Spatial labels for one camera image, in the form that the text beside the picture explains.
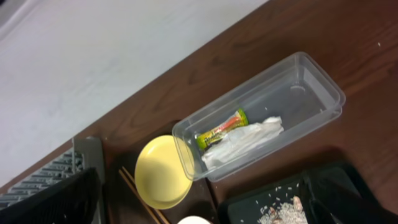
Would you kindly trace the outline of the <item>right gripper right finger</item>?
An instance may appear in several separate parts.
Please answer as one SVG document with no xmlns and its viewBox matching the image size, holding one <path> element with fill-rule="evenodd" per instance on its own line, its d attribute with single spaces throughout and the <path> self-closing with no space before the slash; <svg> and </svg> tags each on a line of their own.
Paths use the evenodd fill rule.
<svg viewBox="0 0 398 224">
<path fill-rule="evenodd" d="M 298 196 L 309 223 L 397 223 L 397 214 L 378 202 L 356 169 L 345 173 L 342 182 L 319 169 L 299 174 Z"/>
</svg>

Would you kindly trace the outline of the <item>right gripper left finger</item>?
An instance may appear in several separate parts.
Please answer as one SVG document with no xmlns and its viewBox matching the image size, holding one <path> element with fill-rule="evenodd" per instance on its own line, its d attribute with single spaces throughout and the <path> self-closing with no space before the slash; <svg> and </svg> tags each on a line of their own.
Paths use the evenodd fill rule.
<svg viewBox="0 0 398 224">
<path fill-rule="evenodd" d="M 85 169 L 1 210 L 1 224 L 91 223 L 100 193 L 96 169 Z"/>
</svg>

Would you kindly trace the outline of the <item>rice and food scraps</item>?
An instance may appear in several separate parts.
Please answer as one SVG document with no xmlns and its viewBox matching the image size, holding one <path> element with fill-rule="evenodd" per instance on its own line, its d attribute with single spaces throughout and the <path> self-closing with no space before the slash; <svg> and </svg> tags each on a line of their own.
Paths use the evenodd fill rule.
<svg viewBox="0 0 398 224">
<path fill-rule="evenodd" d="M 308 224 L 300 197 L 297 195 L 299 184 L 275 188 L 271 202 L 260 209 L 259 224 Z"/>
</svg>

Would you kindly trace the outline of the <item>yellow plastic plate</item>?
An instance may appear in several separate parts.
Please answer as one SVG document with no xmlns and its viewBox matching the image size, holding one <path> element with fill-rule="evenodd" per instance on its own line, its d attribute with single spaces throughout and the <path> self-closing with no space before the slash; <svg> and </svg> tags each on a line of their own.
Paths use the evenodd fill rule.
<svg viewBox="0 0 398 224">
<path fill-rule="evenodd" d="M 156 137 L 143 147 L 136 161 L 134 180 L 141 199 L 159 210 L 178 205 L 193 183 L 185 174 L 171 135 Z"/>
</svg>

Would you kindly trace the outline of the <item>white napkin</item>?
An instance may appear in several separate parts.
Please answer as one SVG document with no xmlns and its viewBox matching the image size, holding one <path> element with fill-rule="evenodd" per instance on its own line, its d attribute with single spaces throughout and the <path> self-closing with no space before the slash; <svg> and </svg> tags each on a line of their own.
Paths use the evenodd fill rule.
<svg viewBox="0 0 398 224">
<path fill-rule="evenodd" d="M 207 169 L 215 169 L 276 138 L 283 131 L 280 116 L 269 117 L 262 123 L 253 123 L 236 128 L 230 131 L 218 144 L 211 146 L 201 159 Z"/>
</svg>

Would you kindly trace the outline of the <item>white bowl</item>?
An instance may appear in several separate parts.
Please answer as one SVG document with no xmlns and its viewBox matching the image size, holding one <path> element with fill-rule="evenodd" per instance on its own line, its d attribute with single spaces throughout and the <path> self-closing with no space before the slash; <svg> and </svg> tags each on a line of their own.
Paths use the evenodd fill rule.
<svg viewBox="0 0 398 224">
<path fill-rule="evenodd" d="M 212 222 L 199 216 L 188 216 L 181 219 L 177 224 L 212 224 Z"/>
</svg>

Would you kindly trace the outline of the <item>green yellow snack wrapper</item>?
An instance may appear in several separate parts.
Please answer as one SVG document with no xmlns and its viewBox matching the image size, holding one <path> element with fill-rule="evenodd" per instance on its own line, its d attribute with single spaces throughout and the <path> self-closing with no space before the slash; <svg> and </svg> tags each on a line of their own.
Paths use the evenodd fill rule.
<svg viewBox="0 0 398 224">
<path fill-rule="evenodd" d="M 205 133 L 197 135 L 197 145 L 204 151 L 213 143 L 222 140 L 233 129 L 247 126 L 248 124 L 247 116 L 240 108 L 223 123 Z"/>
</svg>

